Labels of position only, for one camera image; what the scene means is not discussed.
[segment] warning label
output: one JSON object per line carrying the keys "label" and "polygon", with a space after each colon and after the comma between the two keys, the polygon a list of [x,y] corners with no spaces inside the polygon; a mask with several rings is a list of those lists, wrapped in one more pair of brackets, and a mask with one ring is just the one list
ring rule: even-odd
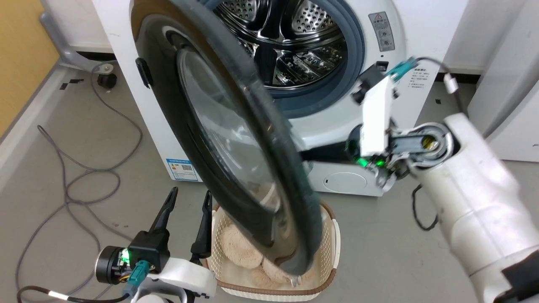
{"label": "warning label", "polygon": [[408,82],[408,87],[411,88],[424,88],[425,85],[429,85],[429,76],[431,74],[425,68],[414,68],[412,71],[412,77]]}
{"label": "warning label", "polygon": [[393,32],[389,24],[388,16],[384,11],[375,12],[369,15],[372,23],[372,28],[378,38],[378,47],[381,52],[395,50],[395,41],[393,40]]}
{"label": "warning label", "polygon": [[178,159],[167,159],[167,164],[174,176],[175,180],[180,181],[198,181],[197,175],[191,161],[189,160],[178,160]]}

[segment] teal connector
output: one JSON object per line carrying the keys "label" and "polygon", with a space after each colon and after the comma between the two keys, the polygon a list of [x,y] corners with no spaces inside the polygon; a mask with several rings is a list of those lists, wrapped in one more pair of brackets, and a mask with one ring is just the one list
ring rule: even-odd
{"label": "teal connector", "polygon": [[410,57],[408,60],[397,64],[394,68],[387,73],[388,77],[391,77],[393,82],[399,81],[406,73],[417,67],[419,63],[414,57]]}
{"label": "teal connector", "polygon": [[144,260],[137,262],[135,269],[131,272],[129,278],[127,278],[127,285],[122,293],[129,294],[133,297],[148,273],[150,273],[150,264]]}

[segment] blue and white sticker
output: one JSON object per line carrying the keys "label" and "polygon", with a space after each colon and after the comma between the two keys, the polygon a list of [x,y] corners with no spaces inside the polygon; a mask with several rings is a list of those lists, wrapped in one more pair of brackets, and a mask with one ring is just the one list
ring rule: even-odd
{"label": "blue and white sticker", "polygon": [[198,181],[195,169],[189,160],[167,159],[167,164],[175,180]]}

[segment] beige basket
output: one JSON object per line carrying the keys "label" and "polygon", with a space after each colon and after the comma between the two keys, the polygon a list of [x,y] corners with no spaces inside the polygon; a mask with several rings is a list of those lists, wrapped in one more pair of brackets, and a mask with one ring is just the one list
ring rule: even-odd
{"label": "beige basket", "polygon": [[321,209],[322,242],[313,264],[316,275],[297,287],[283,284],[275,290],[257,288],[251,282],[251,270],[238,266],[225,257],[219,243],[219,234],[231,225],[232,221],[220,208],[213,212],[211,257],[204,262],[204,266],[215,273],[217,285],[229,294],[275,302],[312,300],[333,281],[341,252],[341,234],[333,211],[324,203],[321,204]]}

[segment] caster wheel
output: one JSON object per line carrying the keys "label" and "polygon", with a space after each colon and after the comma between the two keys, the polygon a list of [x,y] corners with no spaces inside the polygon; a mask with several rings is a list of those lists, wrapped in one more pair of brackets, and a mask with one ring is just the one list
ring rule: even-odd
{"label": "caster wheel", "polygon": [[115,74],[110,73],[108,75],[99,75],[98,76],[98,85],[106,89],[111,89],[116,85],[116,80],[118,78]]}

